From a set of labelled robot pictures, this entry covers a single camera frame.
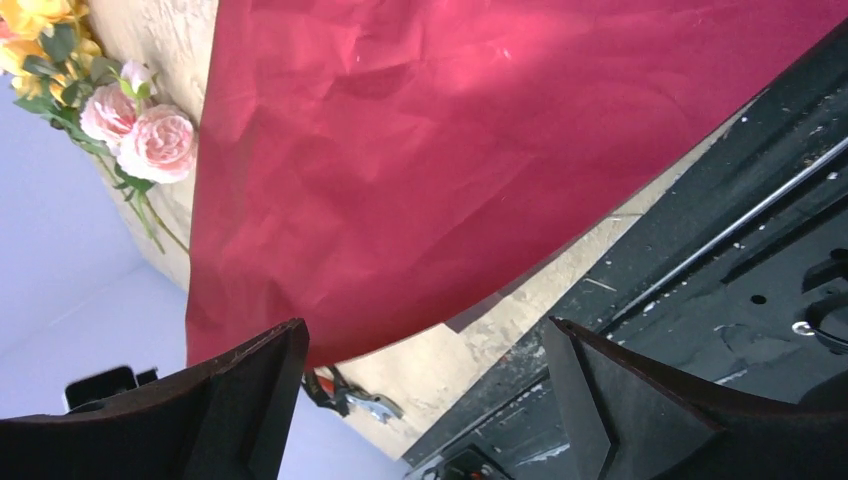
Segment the pink fake rose stem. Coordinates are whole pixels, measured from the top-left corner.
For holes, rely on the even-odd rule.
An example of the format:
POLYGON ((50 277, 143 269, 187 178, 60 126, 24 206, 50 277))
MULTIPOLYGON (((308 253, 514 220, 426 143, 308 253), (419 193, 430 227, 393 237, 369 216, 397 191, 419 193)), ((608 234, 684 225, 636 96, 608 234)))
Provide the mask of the pink fake rose stem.
POLYGON ((186 243, 156 211, 150 191, 192 173, 195 126, 178 106, 155 101, 157 74, 147 65, 128 61, 119 66, 103 58, 94 65, 103 69, 101 75, 91 71, 80 77, 73 64, 65 75, 39 75, 48 91, 31 99, 43 102, 39 114, 53 128, 93 155, 160 252, 165 251, 160 233, 187 252, 186 243))

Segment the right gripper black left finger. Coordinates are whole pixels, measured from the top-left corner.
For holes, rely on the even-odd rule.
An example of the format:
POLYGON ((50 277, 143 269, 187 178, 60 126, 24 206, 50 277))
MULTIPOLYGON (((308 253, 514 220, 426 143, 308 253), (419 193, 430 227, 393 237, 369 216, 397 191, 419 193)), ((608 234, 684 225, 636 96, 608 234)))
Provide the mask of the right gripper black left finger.
POLYGON ((1 422, 4 479, 275 479, 309 347, 302 319, 65 415, 1 422))

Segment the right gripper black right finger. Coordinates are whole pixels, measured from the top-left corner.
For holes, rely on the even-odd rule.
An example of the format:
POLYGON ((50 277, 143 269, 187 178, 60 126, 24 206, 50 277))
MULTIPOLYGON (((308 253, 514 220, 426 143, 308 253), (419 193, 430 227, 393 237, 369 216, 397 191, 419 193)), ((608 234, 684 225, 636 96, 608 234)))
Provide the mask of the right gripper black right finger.
POLYGON ((574 322, 543 333, 581 479, 844 479, 847 409, 744 393, 574 322))

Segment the yellow fake flower stem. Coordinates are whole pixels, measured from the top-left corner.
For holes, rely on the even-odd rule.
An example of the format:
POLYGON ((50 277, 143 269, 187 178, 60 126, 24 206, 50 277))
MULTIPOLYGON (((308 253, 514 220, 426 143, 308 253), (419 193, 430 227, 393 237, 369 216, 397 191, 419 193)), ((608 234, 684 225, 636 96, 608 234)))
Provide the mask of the yellow fake flower stem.
POLYGON ((94 40, 86 1, 1 2, 1 72, 10 77, 15 104, 57 130, 79 127, 80 111, 104 58, 94 40))

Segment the dark red wrapping paper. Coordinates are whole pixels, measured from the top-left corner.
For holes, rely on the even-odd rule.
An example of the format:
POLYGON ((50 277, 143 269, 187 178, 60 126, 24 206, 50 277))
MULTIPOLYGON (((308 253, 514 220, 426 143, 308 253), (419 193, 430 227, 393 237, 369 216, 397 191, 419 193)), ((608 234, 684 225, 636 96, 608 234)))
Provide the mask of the dark red wrapping paper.
POLYGON ((308 364, 445 322, 676 162, 843 1, 223 1, 187 360, 290 318, 308 364))

